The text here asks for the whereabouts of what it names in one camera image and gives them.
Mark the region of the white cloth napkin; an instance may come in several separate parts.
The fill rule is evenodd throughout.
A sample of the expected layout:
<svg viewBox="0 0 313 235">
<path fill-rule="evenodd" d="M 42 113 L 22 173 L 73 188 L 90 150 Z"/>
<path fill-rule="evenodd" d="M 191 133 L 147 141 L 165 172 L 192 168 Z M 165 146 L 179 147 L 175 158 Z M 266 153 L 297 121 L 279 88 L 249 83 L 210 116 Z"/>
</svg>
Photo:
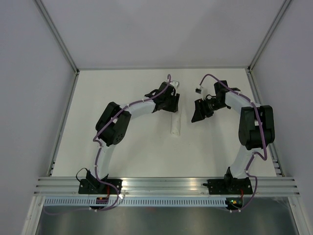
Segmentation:
<svg viewBox="0 0 313 235">
<path fill-rule="evenodd" d="M 181 112 L 177 111 L 176 113 L 172 113 L 171 135 L 175 137 L 180 136 L 180 130 L 181 130 Z"/>
</svg>

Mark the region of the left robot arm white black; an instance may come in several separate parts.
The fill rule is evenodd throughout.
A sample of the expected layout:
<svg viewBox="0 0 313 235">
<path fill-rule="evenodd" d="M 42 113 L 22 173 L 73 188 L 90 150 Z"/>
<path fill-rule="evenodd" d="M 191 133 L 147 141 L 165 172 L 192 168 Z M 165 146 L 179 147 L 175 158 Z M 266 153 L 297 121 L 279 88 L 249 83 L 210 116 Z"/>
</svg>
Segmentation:
<svg viewBox="0 0 313 235">
<path fill-rule="evenodd" d="M 130 104 L 119 105 L 110 102 L 99 118 L 94 142 L 99 144 L 95 163 L 80 180 L 80 194 L 104 194 L 116 188 L 108 181 L 109 166 L 115 147 L 126 136 L 131 120 L 157 111 L 177 113 L 179 108 L 178 81 L 163 82 L 158 89 L 146 94 L 143 99 Z"/>
</svg>

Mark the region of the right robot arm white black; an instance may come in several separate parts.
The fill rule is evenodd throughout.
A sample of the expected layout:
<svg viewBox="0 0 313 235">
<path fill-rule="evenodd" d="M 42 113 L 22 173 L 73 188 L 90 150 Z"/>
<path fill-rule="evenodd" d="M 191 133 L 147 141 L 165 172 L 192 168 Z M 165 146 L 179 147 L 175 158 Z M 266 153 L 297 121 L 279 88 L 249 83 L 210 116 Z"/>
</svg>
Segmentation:
<svg viewBox="0 0 313 235">
<path fill-rule="evenodd" d="M 238 88 L 230 88 L 227 81 L 214 84 L 215 95 L 195 100 L 192 123 L 212 117 L 214 112 L 228 108 L 239 114 L 238 138 L 241 144 L 233 164 L 227 168 L 223 179 L 211 179 L 204 183 L 210 195 L 252 195 L 249 168 L 255 155 L 266 161 L 267 146 L 275 139 L 273 108 L 256 104 Z"/>
</svg>

